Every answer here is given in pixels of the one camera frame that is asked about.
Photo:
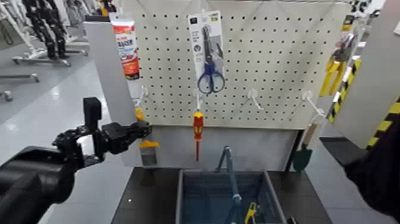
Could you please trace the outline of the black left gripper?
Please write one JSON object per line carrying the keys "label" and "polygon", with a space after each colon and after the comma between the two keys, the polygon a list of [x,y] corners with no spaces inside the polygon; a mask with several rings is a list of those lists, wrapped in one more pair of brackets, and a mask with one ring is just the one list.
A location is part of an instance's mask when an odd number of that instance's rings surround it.
{"label": "black left gripper", "polygon": [[146,138],[152,133],[152,125],[143,120],[138,120],[131,125],[121,125],[112,122],[102,126],[102,151],[104,153],[120,154],[129,149],[137,139]]}

